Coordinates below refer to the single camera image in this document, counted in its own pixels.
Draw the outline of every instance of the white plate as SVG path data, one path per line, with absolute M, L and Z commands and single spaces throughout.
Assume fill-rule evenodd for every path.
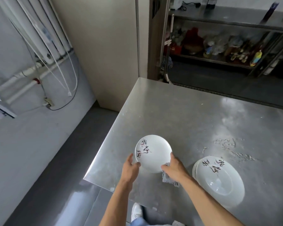
M 243 181 L 225 160 L 207 156 L 193 166 L 192 176 L 216 201 L 226 208 L 239 205 L 245 195 Z
M 148 135 L 139 140 L 135 147 L 135 157 L 141 166 L 151 173 L 161 172 L 161 165 L 170 162 L 170 144 L 162 137 Z

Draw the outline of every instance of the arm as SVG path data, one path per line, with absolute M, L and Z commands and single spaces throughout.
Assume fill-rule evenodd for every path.
M 243 226 L 189 175 L 182 162 L 173 153 L 171 153 L 170 166 L 162 165 L 161 168 L 183 186 L 205 226 Z
M 132 165 L 132 156 L 133 154 L 129 155 L 124 163 L 121 179 L 107 205 L 99 226 L 126 225 L 128 197 L 141 165 L 139 162 Z

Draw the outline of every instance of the shoe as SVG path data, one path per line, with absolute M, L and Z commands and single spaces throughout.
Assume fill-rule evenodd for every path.
M 131 212 L 131 222 L 139 217 L 143 218 L 142 206 L 139 203 L 134 203 Z

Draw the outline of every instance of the shelf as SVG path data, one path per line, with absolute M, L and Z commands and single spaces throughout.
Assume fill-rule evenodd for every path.
M 186 11 L 170 10 L 169 15 L 174 14 L 176 17 L 192 21 L 253 27 L 283 32 L 283 12 L 275 11 L 267 22 L 261 22 L 267 12 L 266 10 L 222 6 L 216 6 L 212 10 L 206 10 L 204 5 L 200 8 L 196 8 L 191 4 L 184 4 L 183 6 L 186 7 Z
M 245 69 L 249 69 L 249 70 L 252 70 L 254 68 L 254 67 L 249 66 L 249 62 L 246 62 L 245 64 L 243 64 L 242 62 L 240 62 L 238 60 L 234 60 L 234 62 L 228 63 L 225 60 L 225 57 L 221 54 L 213 55 L 210 58 L 205 58 L 205 57 L 203 57 L 202 54 L 196 54 L 196 55 L 183 55 L 183 54 L 173 54 L 173 55 L 171 55 L 170 54 L 170 56 L 179 56 L 179 57 L 188 58 L 188 59 L 196 59 L 196 60 L 206 61 L 206 62 L 210 62 L 210 63 L 217 63 L 217 64 L 222 64 L 222 65 L 227 65 L 227 66 L 232 66 L 232 67 L 245 68 Z

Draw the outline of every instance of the forearm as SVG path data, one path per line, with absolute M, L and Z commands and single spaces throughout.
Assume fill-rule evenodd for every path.
M 126 225 L 128 197 L 131 189 L 132 184 L 129 182 L 118 183 L 99 226 Z
M 181 185 L 188 193 L 205 226 L 242 226 L 230 212 L 211 197 L 193 178 L 185 176 Z

